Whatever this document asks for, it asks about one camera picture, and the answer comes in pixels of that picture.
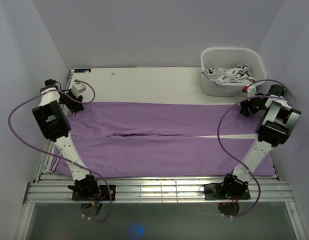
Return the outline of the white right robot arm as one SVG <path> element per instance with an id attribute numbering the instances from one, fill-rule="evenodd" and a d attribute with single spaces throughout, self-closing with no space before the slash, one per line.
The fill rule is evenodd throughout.
<path id="1" fill-rule="evenodd" d="M 238 200 L 248 193 L 248 184 L 263 159 L 276 147 L 283 145 L 296 126 L 301 112 L 293 109 L 284 99 L 287 89 L 280 84 L 270 86 L 267 94 L 248 95 L 239 103 L 240 114 L 250 117 L 264 111 L 249 151 L 220 184 L 220 193 L 225 199 Z"/>

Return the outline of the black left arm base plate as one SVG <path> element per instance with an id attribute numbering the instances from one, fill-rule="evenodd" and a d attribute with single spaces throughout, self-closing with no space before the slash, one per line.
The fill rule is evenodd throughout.
<path id="1" fill-rule="evenodd" d="M 94 201 L 94 202 L 99 199 L 102 199 L 103 201 L 110 201 L 110 199 L 112 201 L 115 200 L 116 190 L 117 190 L 116 185 L 114 184 L 109 185 L 111 196 L 109 195 L 108 187 L 105 184 L 99 185 L 99 188 L 100 188 L 100 191 L 99 191 L 100 193 L 98 197 L 95 197 L 95 198 L 82 197 L 78 193 L 73 192 L 71 196 L 71 200 L 72 201 Z"/>

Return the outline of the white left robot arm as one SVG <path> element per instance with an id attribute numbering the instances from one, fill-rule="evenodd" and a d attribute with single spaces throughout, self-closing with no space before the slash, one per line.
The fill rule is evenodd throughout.
<path id="1" fill-rule="evenodd" d="M 32 109 L 32 113 L 43 136 L 53 142 L 62 157 L 70 160 L 66 164 L 74 185 L 69 189 L 84 199 L 96 200 L 101 195 L 101 188 L 73 144 L 71 125 L 62 109 L 65 105 L 71 112 L 83 111 L 80 93 L 84 89 L 82 84 L 76 83 L 72 89 L 61 90 L 56 80 L 48 79 L 40 89 L 40 104 Z"/>

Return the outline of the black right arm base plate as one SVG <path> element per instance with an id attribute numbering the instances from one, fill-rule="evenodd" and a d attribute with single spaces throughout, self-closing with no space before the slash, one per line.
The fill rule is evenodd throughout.
<path id="1" fill-rule="evenodd" d="M 237 190 L 223 183 L 208 183 L 199 187 L 198 192 L 204 194 L 205 200 L 250 200 L 248 189 Z"/>

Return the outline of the purple trousers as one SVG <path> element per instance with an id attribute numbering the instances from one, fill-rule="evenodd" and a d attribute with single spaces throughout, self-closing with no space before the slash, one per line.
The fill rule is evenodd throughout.
<path id="1" fill-rule="evenodd" d="M 224 175 L 253 144 L 257 116 L 228 105 L 95 102 L 69 113 L 84 164 L 104 177 Z"/>

